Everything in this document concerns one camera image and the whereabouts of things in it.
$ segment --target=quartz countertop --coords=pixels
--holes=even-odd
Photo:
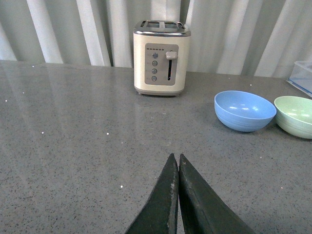
[[[257,233],[312,233],[312,141],[275,120],[227,128],[224,90],[309,98],[280,78],[194,72],[181,95],[153,97],[132,68],[0,61],[0,233],[122,234],[170,153]]]

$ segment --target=green bowl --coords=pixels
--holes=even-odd
[[[274,101],[276,123],[286,132],[312,139],[312,100],[303,97],[282,96]]]

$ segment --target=plastic bowl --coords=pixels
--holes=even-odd
[[[214,97],[218,119],[229,128],[253,132],[265,127],[276,115],[276,108],[268,100],[242,91],[224,91]]]
[[[312,100],[303,97],[282,96],[274,101],[276,123],[286,132],[312,139]]]

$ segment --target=cream toaster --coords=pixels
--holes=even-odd
[[[185,85],[191,32],[180,22],[143,20],[133,37],[138,93],[179,95]]]

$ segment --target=clear plastic container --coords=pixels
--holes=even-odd
[[[292,75],[287,81],[312,97],[312,62],[294,62]]]

